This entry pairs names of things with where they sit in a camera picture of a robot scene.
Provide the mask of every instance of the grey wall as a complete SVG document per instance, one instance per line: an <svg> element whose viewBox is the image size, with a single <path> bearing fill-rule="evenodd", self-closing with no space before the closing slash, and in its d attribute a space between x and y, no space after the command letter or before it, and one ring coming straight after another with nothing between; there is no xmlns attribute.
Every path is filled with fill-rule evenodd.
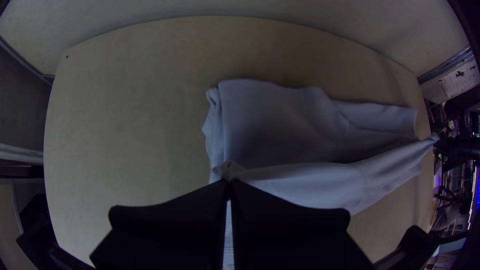
<svg viewBox="0 0 480 270"><path fill-rule="evenodd" d="M0 47L0 144L43 150L50 89Z"/></svg>

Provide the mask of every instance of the cloth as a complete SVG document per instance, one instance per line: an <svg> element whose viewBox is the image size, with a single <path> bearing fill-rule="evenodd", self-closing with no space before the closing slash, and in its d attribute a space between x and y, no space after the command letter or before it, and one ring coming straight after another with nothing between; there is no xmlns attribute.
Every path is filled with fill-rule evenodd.
<svg viewBox="0 0 480 270"><path fill-rule="evenodd" d="M438 136L415 136L417 110L330 99L318 86L225 80L206 93L209 182L239 179L291 203L366 209L421 171ZM227 206L224 267L233 267Z"/></svg>

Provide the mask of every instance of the paper sign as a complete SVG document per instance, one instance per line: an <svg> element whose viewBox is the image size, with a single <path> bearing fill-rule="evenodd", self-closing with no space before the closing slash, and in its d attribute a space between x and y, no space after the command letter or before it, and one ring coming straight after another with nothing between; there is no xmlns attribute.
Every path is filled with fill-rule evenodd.
<svg viewBox="0 0 480 270"><path fill-rule="evenodd" d="M477 61L475 61L475 59L470 61L442 79L439 79L438 83L449 98L472 89L480 84L480 72Z"/></svg>

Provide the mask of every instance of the beige table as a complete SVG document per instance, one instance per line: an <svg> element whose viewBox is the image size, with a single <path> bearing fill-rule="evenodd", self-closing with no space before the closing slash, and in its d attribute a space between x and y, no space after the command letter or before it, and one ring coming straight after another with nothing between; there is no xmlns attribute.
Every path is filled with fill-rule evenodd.
<svg viewBox="0 0 480 270"><path fill-rule="evenodd" d="M379 53L304 26L266 19L203 16L121 28L65 52L45 130L45 184L62 248L89 262L110 229L114 205L158 204L208 183L201 126L205 91L222 79L319 85L334 99L419 108L413 74ZM423 172L348 229L372 261L432 214L433 159Z"/></svg>

